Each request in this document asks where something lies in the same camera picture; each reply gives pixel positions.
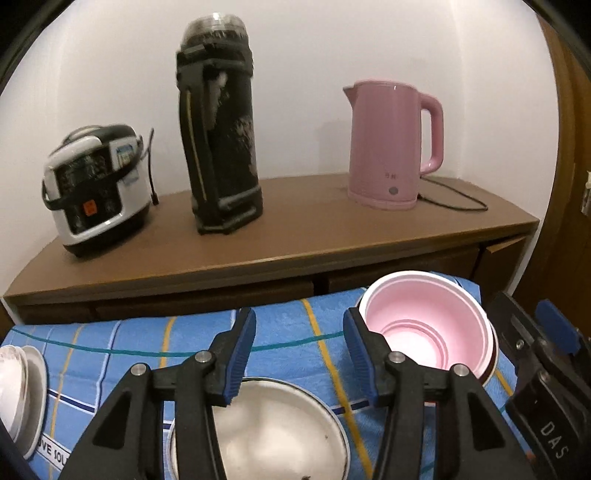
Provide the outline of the black thermos flask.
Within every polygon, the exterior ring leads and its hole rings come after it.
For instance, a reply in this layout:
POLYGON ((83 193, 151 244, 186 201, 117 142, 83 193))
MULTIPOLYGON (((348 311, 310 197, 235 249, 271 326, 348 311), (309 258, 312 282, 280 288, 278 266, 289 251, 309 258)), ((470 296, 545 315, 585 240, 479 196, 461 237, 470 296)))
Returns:
POLYGON ((179 126, 201 235, 229 234, 263 214, 245 23, 212 13, 191 22, 176 53, 179 126))

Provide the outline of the brown wooden sideboard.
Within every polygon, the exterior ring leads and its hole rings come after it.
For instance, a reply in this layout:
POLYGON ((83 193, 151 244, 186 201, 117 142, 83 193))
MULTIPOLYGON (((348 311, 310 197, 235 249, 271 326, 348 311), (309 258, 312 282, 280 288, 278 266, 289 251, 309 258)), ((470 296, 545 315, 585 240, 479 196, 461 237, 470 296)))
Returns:
POLYGON ((346 196, 342 174, 263 182, 263 216, 200 235, 181 192, 164 196, 125 243, 78 259, 47 245, 6 300, 28 324, 228 310, 325 295, 400 270, 438 271, 505 288, 537 219, 457 179, 424 183, 427 200, 382 211, 346 196))

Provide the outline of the stainless steel bowl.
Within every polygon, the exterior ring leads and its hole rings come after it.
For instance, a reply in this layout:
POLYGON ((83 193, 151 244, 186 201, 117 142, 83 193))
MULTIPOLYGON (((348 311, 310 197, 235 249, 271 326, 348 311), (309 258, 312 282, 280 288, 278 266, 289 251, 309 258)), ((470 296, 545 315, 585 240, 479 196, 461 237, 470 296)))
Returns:
POLYGON ((498 360, 499 360, 499 340, 497 336, 497 332, 495 327, 491 322, 488 322, 489 330, 491 331, 493 337, 493 350, 492 356, 489 361, 489 364, 484 372, 484 374, 480 377, 481 384, 486 387, 487 384, 491 381, 492 377, 494 376, 495 370, 497 369, 498 360))

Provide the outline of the silver rice cooker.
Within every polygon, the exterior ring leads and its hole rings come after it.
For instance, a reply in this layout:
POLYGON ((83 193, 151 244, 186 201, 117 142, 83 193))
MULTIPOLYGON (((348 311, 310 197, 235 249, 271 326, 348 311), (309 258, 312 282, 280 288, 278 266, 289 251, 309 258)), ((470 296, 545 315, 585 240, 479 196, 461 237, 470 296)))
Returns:
POLYGON ((152 137, 126 124, 72 131, 48 157, 41 183, 66 251, 96 255, 135 234, 159 203, 151 174, 152 137))

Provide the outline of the white enamel bowl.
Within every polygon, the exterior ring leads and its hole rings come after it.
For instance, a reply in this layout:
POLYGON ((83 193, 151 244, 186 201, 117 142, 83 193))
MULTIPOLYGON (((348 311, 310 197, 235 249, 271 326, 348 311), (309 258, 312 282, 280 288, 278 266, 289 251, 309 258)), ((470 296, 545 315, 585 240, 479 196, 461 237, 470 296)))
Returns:
POLYGON ((346 479, 351 449, 325 402, 286 381, 246 378, 212 408, 228 479, 346 479))

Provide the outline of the pink plastic bowl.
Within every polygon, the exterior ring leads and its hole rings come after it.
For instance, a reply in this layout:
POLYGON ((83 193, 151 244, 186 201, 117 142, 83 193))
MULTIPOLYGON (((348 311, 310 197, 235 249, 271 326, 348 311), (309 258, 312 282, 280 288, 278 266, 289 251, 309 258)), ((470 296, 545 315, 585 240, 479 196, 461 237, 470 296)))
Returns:
POLYGON ((386 275, 365 291, 358 309, 393 351, 422 366, 448 370, 462 363, 480 380, 491 359, 487 314, 472 294, 444 276, 416 270, 386 275))

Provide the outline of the floral white plate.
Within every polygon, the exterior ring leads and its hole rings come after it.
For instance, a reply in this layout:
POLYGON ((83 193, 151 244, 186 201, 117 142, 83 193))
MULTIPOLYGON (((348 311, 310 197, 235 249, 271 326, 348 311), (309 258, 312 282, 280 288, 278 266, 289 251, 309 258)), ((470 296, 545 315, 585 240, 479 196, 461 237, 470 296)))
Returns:
POLYGON ((20 347, 1 347, 1 420, 13 441, 24 422, 27 398, 28 366, 20 347))

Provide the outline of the pink electric kettle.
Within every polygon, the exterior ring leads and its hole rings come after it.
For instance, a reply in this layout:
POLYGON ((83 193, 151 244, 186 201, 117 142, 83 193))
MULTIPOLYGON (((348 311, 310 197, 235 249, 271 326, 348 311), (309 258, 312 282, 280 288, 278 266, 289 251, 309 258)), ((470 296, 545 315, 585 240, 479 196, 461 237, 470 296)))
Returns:
POLYGON ((342 90, 352 107, 349 198, 382 210, 414 208, 421 177, 444 162, 442 104, 394 81, 362 80, 342 90))

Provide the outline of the blue plaid tablecloth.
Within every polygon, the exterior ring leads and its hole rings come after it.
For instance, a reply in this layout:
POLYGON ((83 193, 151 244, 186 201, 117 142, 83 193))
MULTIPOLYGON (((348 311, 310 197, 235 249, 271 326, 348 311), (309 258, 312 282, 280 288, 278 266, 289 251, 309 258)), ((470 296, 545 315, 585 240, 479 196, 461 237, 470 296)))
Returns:
MULTIPOLYGON (((370 407, 356 381, 342 337, 342 315, 362 289, 256 308, 256 339, 247 377, 293 383, 332 408, 351 448, 349 478, 373 473, 386 412, 370 407)), ((111 390, 135 363, 150 368, 182 362, 231 328, 235 311, 87 324, 17 325, 5 344, 33 346, 48 370, 42 435, 29 467, 58 478, 70 452, 111 390)))

